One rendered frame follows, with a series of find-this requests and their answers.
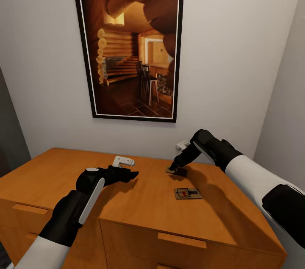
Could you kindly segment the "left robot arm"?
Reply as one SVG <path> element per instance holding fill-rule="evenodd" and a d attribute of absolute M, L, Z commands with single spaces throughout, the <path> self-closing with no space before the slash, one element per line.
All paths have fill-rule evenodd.
<path fill-rule="evenodd" d="M 127 183 L 139 175 L 139 171 L 131 172 L 120 164 L 134 166 L 135 161 L 117 156 L 107 169 L 85 169 L 76 182 L 77 190 L 56 204 L 52 218 L 14 269 L 61 269 L 103 187 L 118 181 Z"/>

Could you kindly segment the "mousetrap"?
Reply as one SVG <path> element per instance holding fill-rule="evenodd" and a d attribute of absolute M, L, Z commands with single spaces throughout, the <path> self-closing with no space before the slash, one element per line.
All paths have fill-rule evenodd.
<path fill-rule="evenodd" d="M 202 199 L 198 188 L 176 188 L 174 191 L 177 200 Z"/>
<path fill-rule="evenodd" d="M 173 175 L 180 175 L 183 177 L 187 177 L 187 170 L 182 169 L 180 167 L 175 168 L 174 170 L 170 171 L 170 166 L 167 166 L 166 173 L 173 174 Z"/>

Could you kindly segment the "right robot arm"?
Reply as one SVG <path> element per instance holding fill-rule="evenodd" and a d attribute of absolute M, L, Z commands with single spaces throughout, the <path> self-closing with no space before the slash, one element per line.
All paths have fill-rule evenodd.
<path fill-rule="evenodd" d="M 180 142 L 176 148 L 181 154 L 175 157 L 170 171 L 186 166 L 203 153 L 275 226 L 287 232 L 305 250 L 304 191 L 207 130 L 199 129 L 190 142 Z"/>

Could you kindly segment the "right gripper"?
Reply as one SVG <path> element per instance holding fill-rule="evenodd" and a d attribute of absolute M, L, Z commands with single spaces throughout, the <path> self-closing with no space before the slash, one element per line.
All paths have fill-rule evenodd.
<path fill-rule="evenodd" d="M 194 156 L 189 153 L 188 146 L 187 148 L 178 156 L 175 157 L 174 162 L 172 163 L 170 167 L 170 171 L 174 170 L 175 168 L 182 168 L 186 166 L 187 164 L 191 163 L 194 159 L 196 159 L 197 156 Z"/>

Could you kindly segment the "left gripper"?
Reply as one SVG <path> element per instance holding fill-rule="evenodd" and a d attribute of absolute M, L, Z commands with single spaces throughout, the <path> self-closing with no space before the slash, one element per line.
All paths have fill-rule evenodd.
<path fill-rule="evenodd" d="M 135 179 L 139 175 L 139 171 L 131 172 L 130 169 L 127 168 L 116 168 L 112 165 L 108 166 L 108 169 L 111 169 L 114 174 L 114 180 L 111 184 L 114 184 L 118 181 L 129 182 L 131 179 Z"/>

